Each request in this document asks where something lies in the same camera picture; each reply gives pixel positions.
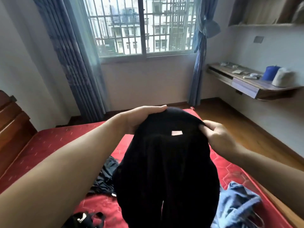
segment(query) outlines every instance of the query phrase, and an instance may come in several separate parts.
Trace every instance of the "person's left hand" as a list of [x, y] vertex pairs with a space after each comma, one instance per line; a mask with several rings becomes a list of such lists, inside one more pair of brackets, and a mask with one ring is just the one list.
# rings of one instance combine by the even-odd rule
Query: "person's left hand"
[[167, 109], [163, 106], [141, 106], [121, 113], [126, 119], [126, 134], [134, 134], [139, 125], [148, 117], [149, 114], [160, 113]]

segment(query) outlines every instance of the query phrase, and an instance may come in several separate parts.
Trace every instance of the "wooden desk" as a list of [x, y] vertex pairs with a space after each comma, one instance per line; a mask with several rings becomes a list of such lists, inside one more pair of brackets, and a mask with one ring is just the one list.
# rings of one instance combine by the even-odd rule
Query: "wooden desk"
[[[237, 69], [242, 69], [247, 73], [263, 74], [243, 66]], [[271, 84], [271, 81], [244, 79], [243, 74], [232, 73], [237, 69], [213, 63], [208, 65], [206, 72], [254, 99], [275, 100], [290, 98], [302, 88], [302, 86], [276, 87]]]

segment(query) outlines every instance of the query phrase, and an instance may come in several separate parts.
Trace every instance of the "forearm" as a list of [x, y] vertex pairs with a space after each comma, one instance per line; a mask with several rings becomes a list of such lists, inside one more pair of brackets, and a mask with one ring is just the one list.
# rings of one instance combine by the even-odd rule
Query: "forearm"
[[121, 115], [111, 118], [58, 149], [3, 192], [2, 227], [20, 221], [23, 227], [60, 227], [124, 136], [123, 124]]
[[232, 157], [237, 164], [261, 185], [304, 219], [304, 172], [274, 161], [258, 153], [238, 147]]

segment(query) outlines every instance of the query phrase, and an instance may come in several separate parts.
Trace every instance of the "person's right hand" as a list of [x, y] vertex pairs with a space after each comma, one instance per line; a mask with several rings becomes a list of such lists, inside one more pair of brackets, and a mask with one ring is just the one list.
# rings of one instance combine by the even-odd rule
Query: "person's right hand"
[[208, 120], [203, 121], [206, 126], [200, 125], [200, 130], [208, 138], [212, 149], [228, 161], [238, 152], [240, 146], [229, 134], [225, 126]]

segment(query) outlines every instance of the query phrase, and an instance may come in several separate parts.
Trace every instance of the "bed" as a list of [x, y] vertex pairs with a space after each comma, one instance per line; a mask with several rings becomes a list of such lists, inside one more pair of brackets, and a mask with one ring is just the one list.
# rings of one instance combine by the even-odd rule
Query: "bed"
[[[185, 111], [199, 118], [195, 111], [191, 109]], [[0, 193], [54, 151], [102, 123], [53, 128], [37, 133], [25, 112], [12, 102], [9, 96], [0, 91]], [[132, 135], [125, 135], [113, 151], [112, 156], [118, 161], [124, 157], [132, 138]], [[292, 228], [252, 177], [217, 155], [212, 149], [210, 157], [217, 167], [220, 183], [224, 189], [230, 181], [235, 181], [261, 196], [262, 203], [255, 207], [255, 211], [264, 220], [265, 227]], [[190, 195], [185, 197], [195, 200]], [[75, 209], [75, 212], [80, 211], [104, 213], [105, 228], [128, 227], [114, 197], [105, 195], [86, 197]]]

